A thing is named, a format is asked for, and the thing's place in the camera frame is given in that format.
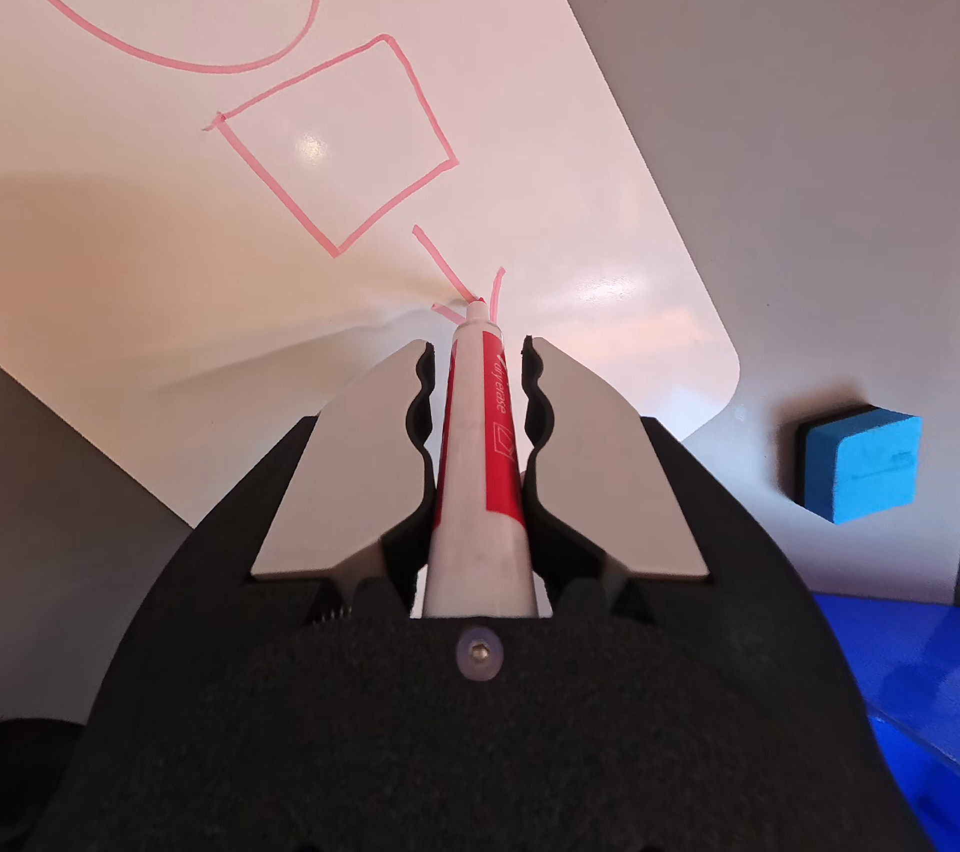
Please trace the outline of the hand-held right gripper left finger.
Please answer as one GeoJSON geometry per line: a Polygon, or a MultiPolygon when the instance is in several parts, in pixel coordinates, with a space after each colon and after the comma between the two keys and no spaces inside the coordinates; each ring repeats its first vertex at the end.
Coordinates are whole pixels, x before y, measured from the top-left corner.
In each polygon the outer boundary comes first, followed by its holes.
{"type": "Polygon", "coordinates": [[[414,604],[436,504],[426,450],[435,381],[434,347],[414,340],[322,408],[254,579],[329,579],[350,603],[362,581],[383,577],[414,604]]]}

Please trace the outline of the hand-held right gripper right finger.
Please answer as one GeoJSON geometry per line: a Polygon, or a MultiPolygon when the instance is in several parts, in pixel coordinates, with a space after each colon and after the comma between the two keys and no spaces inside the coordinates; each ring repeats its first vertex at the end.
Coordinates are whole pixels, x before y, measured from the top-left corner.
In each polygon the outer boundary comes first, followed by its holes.
{"type": "Polygon", "coordinates": [[[521,384],[532,443],[522,503],[533,568],[552,606],[598,584],[607,606],[630,579],[710,578],[641,414],[543,337],[526,337],[521,384]]]}

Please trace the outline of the red dry erase marker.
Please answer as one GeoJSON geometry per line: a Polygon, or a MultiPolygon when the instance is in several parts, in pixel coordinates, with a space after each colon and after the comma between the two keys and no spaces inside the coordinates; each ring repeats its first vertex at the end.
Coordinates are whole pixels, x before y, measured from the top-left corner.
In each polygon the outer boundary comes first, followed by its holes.
{"type": "Polygon", "coordinates": [[[535,618],[518,443],[501,331],[483,299],[454,332],[424,618],[535,618]]]}

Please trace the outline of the blue foam eraser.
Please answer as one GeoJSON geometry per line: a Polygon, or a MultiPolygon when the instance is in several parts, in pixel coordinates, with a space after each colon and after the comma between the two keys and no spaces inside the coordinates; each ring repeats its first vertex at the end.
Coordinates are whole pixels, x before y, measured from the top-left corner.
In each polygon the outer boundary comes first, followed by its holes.
{"type": "Polygon", "coordinates": [[[833,523],[856,521],[914,501],[923,419],[871,404],[798,423],[795,502],[833,523]]]}

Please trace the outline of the white whiteboard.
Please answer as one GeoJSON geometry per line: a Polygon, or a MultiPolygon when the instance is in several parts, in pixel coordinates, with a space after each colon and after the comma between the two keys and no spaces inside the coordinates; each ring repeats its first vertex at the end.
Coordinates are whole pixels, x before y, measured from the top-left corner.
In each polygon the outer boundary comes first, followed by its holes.
{"type": "Polygon", "coordinates": [[[187,522],[499,267],[688,437],[739,360],[568,0],[2,0],[2,367],[187,522]]]}

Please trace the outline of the blue plastic bin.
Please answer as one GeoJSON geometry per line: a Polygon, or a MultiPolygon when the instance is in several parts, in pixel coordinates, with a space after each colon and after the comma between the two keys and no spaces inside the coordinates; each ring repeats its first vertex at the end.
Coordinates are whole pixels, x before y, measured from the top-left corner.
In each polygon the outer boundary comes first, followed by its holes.
{"type": "Polygon", "coordinates": [[[937,850],[959,849],[959,608],[815,594],[896,784],[937,850]]]}

